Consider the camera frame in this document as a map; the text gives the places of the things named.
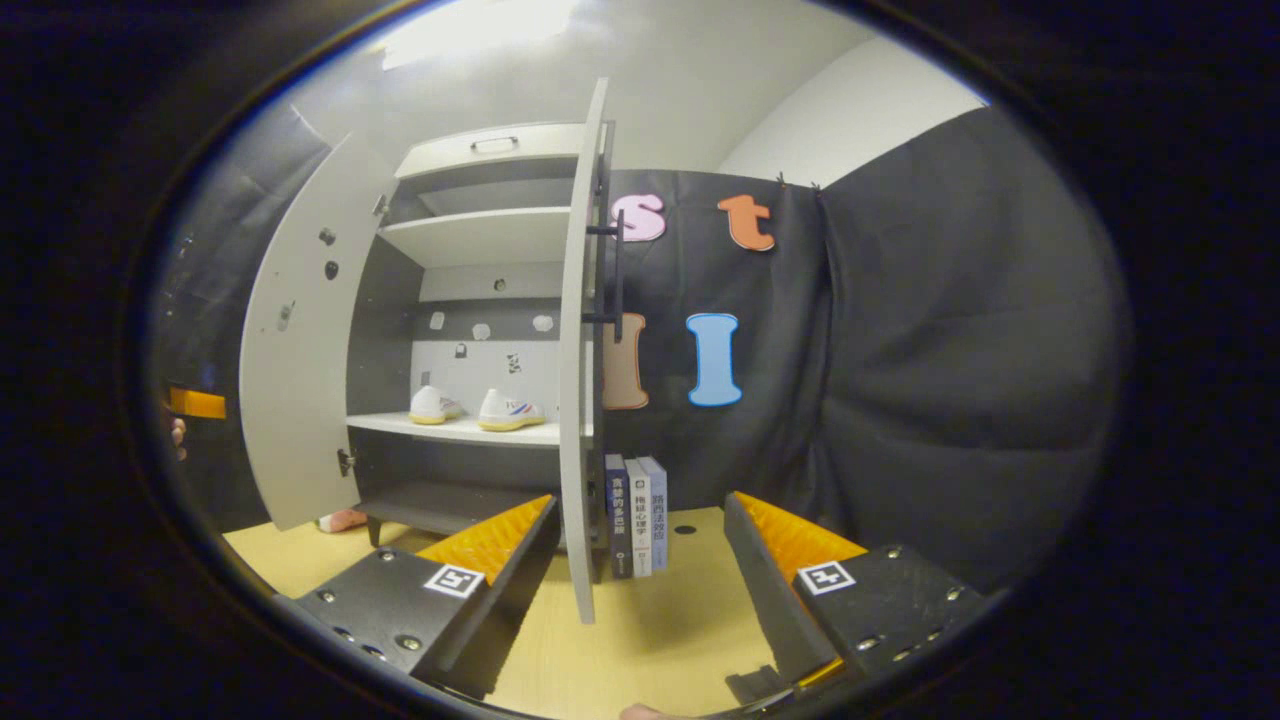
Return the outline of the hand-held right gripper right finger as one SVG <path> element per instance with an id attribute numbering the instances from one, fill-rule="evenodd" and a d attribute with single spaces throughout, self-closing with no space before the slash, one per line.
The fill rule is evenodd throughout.
<path id="1" fill-rule="evenodd" d="M 864 548 L 742 492 L 724 536 L 773 661 L 727 678 L 746 711 L 881 682 L 986 610 L 986 597 L 905 544 Z"/>

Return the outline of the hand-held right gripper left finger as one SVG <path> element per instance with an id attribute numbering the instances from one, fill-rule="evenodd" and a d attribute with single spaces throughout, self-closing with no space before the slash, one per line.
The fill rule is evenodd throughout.
<path id="1" fill-rule="evenodd" d="M 559 503 L 544 495 L 419 552 L 378 547 L 283 607 L 379 667 L 484 700 L 559 538 Z"/>

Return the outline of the white shoe cabinet door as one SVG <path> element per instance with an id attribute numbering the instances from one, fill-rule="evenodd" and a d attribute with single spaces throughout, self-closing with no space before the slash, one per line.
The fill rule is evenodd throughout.
<path id="1" fill-rule="evenodd" d="M 609 79 L 595 82 L 588 114 L 581 128 L 579 152 L 570 195 L 570 214 L 564 240 L 564 266 L 559 302 L 559 505 L 564 551 L 579 621 L 595 621 L 593 598 L 594 565 L 588 500 L 589 471 L 586 452 L 588 402 L 584 398 L 586 355 L 582 319 L 588 291 L 589 250 L 595 237 L 588 232 L 596 196 L 596 161 L 605 131 L 605 102 Z"/>
<path id="2" fill-rule="evenodd" d="M 294 196 L 255 278 L 239 351 L 239 419 L 261 500 L 280 530 L 358 502 L 347 361 L 356 297 L 392 165 L 347 135 Z"/>

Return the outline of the white shoe cabinet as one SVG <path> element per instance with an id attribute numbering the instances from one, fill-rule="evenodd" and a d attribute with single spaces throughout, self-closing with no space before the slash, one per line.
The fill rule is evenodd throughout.
<path id="1" fill-rule="evenodd" d="M 613 225 L 611 160 L 614 123 L 605 120 L 596 161 L 594 225 Z M 440 502 L 460 498 L 497 506 L 518 502 L 535 489 L 561 495 L 559 468 L 559 323 L 564 240 L 576 158 L 504 161 L 398 179 L 398 193 L 449 193 L 442 211 L 380 228 L 392 247 L 422 268 L 415 309 L 419 333 L 411 368 L 417 391 L 434 386 L 458 400 L 466 414 L 440 425 L 417 425 L 408 411 L 351 415 L 349 428 L 422 437 L 436 443 L 490 446 L 511 454 L 540 455 L 538 471 L 518 479 L 512 471 L 436 471 L 431 498 L 385 492 L 365 503 L 371 519 L 407 523 L 425 516 L 428 527 L 451 532 L 465 523 L 458 509 Z M 613 310 L 614 238 L 595 237 L 589 250 L 586 313 Z M 584 331 L 588 402 L 586 452 L 591 547 L 607 543 L 604 514 L 605 352 L 613 325 Z M 488 389 L 540 405 L 547 421 L 513 432 L 485 432 L 477 413 Z"/>

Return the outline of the white striped canvas shoe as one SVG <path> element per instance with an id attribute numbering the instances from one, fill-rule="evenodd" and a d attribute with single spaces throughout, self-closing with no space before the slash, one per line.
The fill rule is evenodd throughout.
<path id="1" fill-rule="evenodd" d="M 512 398 L 498 388 L 486 391 L 477 413 L 477 427 L 485 432 L 513 432 L 547 421 L 544 409 L 534 402 Z"/>
<path id="2" fill-rule="evenodd" d="M 417 425 L 440 425 L 466 414 L 453 398 L 434 386 L 420 387 L 410 400 L 408 418 Z"/>

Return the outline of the white cabinet drawer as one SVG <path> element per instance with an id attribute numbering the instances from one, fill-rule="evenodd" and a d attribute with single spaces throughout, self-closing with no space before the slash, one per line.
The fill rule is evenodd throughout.
<path id="1" fill-rule="evenodd" d="M 516 136 L 518 150 L 513 152 L 481 155 L 470 145 L 480 138 Z M 412 146 L 396 169 L 398 181 L 408 181 L 444 170 L 480 167 L 504 161 L 576 158 L 582 146 L 582 123 L 534 123 L 503 126 L 451 135 Z"/>

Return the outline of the dark blue book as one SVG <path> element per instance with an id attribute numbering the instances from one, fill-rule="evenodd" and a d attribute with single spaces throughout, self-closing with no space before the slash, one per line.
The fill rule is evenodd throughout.
<path id="1" fill-rule="evenodd" d="M 634 575 L 631 482 L 621 454 L 607 454 L 604 466 L 611 571 L 621 580 Z"/>

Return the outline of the light blue book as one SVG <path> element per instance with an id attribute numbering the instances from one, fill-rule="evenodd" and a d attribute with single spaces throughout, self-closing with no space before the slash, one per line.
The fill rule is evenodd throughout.
<path id="1" fill-rule="evenodd" d="M 652 496 L 652 575 L 655 575 L 669 566 L 668 473 L 653 456 L 641 456 L 637 461 L 649 477 Z"/>

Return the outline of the white book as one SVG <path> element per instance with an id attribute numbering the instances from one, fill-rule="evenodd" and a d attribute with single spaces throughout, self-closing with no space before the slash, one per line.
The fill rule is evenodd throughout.
<path id="1" fill-rule="evenodd" d="M 630 483 L 634 575 L 653 574 L 652 479 L 637 459 L 626 459 Z"/>

